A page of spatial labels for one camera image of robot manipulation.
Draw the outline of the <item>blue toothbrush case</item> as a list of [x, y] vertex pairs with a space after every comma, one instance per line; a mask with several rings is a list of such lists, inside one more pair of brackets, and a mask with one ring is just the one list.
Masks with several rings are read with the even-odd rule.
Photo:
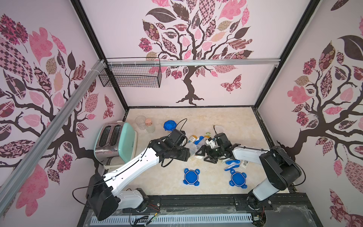
[[226, 161], [225, 164], [227, 165], [224, 170], [225, 171], [230, 171], [234, 168], [238, 168], [240, 166], [240, 161], [239, 160], [229, 160], [229, 161]]

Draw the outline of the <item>detached blue container lid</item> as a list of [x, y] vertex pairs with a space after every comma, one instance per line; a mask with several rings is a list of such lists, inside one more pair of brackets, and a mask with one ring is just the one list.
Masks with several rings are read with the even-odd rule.
[[247, 184], [246, 184], [246, 178], [247, 175], [244, 172], [237, 172], [234, 169], [230, 170], [231, 173], [231, 179], [229, 181], [229, 185], [230, 186], [236, 186], [236, 187], [240, 187], [242, 189], [247, 189]]

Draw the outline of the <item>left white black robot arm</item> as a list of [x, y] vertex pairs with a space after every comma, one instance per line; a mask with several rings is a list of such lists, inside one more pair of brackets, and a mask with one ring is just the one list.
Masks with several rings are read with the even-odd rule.
[[138, 156], [118, 169], [103, 176], [94, 174], [89, 181], [86, 200], [97, 220], [105, 220], [117, 210], [145, 210], [149, 203], [146, 193], [140, 188], [133, 191], [124, 188], [165, 159], [186, 162], [191, 155], [184, 145], [187, 140], [184, 131], [175, 129], [168, 136], [151, 140]]

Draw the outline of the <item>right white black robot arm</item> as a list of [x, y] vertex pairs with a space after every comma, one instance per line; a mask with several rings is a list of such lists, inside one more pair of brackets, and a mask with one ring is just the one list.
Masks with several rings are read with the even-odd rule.
[[251, 207], [257, 207], [270, 196], [285, 190], [305, 174], [282, 147], [274, 146], [265, 150], [249, 148], [239, 143], [232, 144], [225, 133], [198, 142], [193, 151], [194, 156], [212, 164], [224, 160], [247, 161], [261, 165], [266, 179], [248, 193], [247, 202]]

